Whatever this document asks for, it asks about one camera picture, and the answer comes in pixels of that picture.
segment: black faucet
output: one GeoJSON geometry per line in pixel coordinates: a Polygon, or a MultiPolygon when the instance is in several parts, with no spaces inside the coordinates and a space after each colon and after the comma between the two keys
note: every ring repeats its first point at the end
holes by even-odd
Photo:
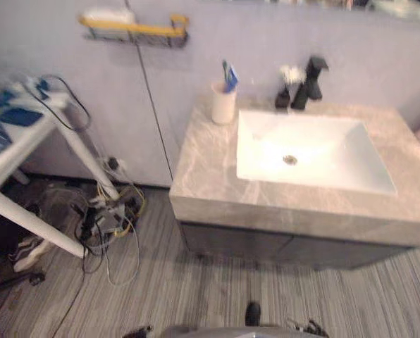
{"type": "Polygon", "coordinates": [[[295,99],[291,104],[293,109],[303,111],[306,108],[307,99],[321,100],[323,98],[318,86],[318,76],[322,69],[329,69],[324,59],[318,56],[311,56],[306,68],[306,80],[299,85],[295,99]]]}

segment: shoe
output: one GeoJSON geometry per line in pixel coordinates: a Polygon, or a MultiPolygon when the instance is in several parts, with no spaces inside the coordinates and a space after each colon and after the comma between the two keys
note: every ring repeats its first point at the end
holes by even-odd
{"type": "Polygon", "coordinates": [[[256,301],[251,301],[246,308],[245,325],[260,326],[260,315],[260,304],[256,301]]]}
{"type": "Polygon", "coordinates": [[[52,243],[38,236],[32,236],[19,243],[14,253],[8,255],[15,273],[31,268],[39,257],[50,250],[52,243]]]}

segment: floor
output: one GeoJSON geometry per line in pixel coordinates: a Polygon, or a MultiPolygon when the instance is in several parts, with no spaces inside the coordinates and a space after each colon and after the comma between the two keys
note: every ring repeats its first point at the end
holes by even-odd
{"type": "MultiPolygon", "coordinates": [[[[113,287],[103,263],[86,277],[57,337],[122,337],[140,325],[154,326],[150,337],[170,325],[239,326],[251,299],[261,304],[263,323],[313,318],[331,337],[420,337],[420,249],[353,271],[199,259],[181,242],[168,192],[145,193],[148,204],[137,226],[137,279],[113,287]]],[[[68,218],[64,231],[70,234],[77,221],[68,218]]],[[[135,238],[113,243],[109,259],[114,280],[130,276],[137,260],[135,238]]],[[[40,264],[45,282],[36,287],[23,282],[0,293],[4,337],[52,337],[76,293],[79,258],[55,248],[40,264]]]]}

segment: white wall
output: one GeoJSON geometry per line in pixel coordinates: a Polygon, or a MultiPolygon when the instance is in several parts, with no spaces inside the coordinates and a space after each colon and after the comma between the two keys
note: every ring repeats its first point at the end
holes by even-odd
{"type": "MultiPolygon", "coordinates": [[[[78,11],[92,4],[96,2],[0,1],[0,67],[64,75],[91,108],[106,150],[130,164],[132,177],[147,184],[169,184],[135,48],[88,42],[75,22],[78,11]]],[[[195,95],[206,91],[210,81],[221,79],[223,58],[239,73],[241,92],[273,99],[280,89],[280,65],[304,66],[311,54],[320,54],[331,68],[320,76],[324,101],[393,106],[411,127],[420,125],[420,23],[377,13],[260,1],[131,4],[144,22],[167,23],[172,12],[191,20],[185,49],[142,48],[173,167],[195,95]]],[[[46,173],[83,175],[64,144],[52,139],[32,164],[33,170],[46,173]],[[60,161],[55,161],[56,155],[46,157],[52,148],[63,154],[60,161]]]]}
{"type": "MultiPolygon", "coordinates": [[[[77,23],[77,15],[95,4],[0,1],[0,71],[61,75],[92,114],[90,134],[101,140],[108,155],[122,158],[137,182],[169,185],[171,176],[136,49],[83,38],[86,30],[77,23]]],[[[90,176],[57,134],[34,152],[25,169],[90,176]]]]}
{"type": "Polygon", "coordinates": [[[241,92],[273,99],[282,87],[282,64],[305,66],[311,54],[320,54],[330,67],[319,80],[324,101],[392,106],[410,127],[420,126],[420,23],[260,1],[159,2],[133,7],[145,20],[163,5],[191,18],[185,50],[143,49],[173,166],[193,98],[222,78],[223,58],[235,66],[241,92]]]}

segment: mirror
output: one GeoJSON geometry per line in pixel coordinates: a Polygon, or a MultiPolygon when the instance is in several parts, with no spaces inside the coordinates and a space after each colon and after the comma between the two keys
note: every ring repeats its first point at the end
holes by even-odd
{"type": "Polygon", "coordinates": [[[262,0],[272,4],[317,5],[349,11],[375,11],[398,18],[420,20],[420,0],[262,0]]]}

